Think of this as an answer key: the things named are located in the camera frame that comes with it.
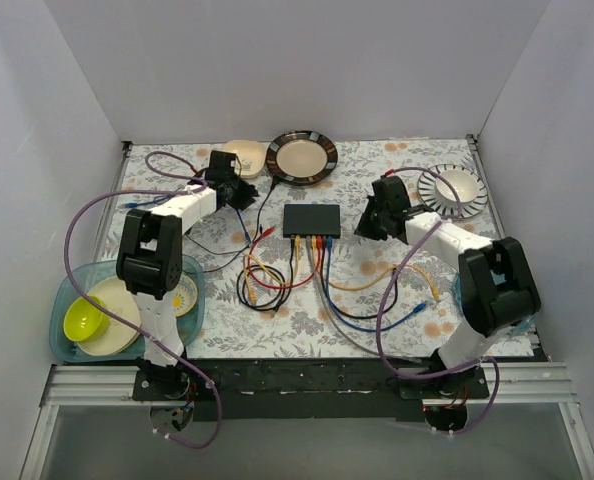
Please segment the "dark grey network switch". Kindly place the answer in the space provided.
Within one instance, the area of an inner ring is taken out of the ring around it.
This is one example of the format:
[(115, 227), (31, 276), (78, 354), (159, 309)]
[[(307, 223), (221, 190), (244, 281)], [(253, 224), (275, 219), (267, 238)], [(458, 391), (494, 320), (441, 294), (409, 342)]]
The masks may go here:
[(333, 204), (286, 204), (282, 235), (293, 237), (341, 237), (340, 206)]

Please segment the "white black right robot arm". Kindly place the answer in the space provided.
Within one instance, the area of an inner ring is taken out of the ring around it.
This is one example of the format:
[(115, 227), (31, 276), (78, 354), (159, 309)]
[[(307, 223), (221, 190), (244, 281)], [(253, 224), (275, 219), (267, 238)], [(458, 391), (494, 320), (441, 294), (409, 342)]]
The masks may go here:
[[(355, 233), (372, 240), (392, 237), (410, 246), (379, 304), (375, 327), (378, 356), (395, 377), (429, 381), (437, 395), (452, 397), (466, 384), (464, 371), (484, 361), (489, 348), (510, 327), (541, 309), (523, 247), (512, 237), (492, 240), (469, 233), (429, 207), (412, 205), (403, 180), (394, 170), (373, 181), (372, 189)], [(388, 360), (381, 333), (388, 296), (419, 250), (458, 273), (464, 319), (433, 354), (431, 371), (412, 374), (395, 368)]]

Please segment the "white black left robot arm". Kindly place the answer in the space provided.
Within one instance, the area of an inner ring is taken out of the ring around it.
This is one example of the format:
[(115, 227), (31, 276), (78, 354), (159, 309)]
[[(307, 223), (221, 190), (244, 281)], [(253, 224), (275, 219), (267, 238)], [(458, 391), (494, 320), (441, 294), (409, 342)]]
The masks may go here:
[(185, 346), (174, 312), (174, 290), (183, 273), (182, 237), (225, 205), (242, 210), (254, 202), (257, 190), (241, 173), (236, 154), (214, 150), (203, 175), (190, 178), (163, 204), (126, 214), (116, 274), (131, 293), (144, 330), (139, 368), (170, 400), (182, 398), (190, 386), (188, 373), (178, 366)]

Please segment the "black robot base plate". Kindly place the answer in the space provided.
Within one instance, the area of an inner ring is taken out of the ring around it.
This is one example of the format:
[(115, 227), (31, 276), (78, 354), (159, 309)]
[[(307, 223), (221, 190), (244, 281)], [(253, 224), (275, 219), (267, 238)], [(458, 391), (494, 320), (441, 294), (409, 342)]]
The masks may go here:
[(194, 404), (196, 421), (392, 418), (421, 422), (422, 403), (459, 405), (489, 395), (482, 368), (448, 379), (406, 381), (376, 358), (201, 359), (201, 375), (180, 367), (188, 392), (176, 399), (162, 394), (140, 370), (132, 398), (152, 404)]

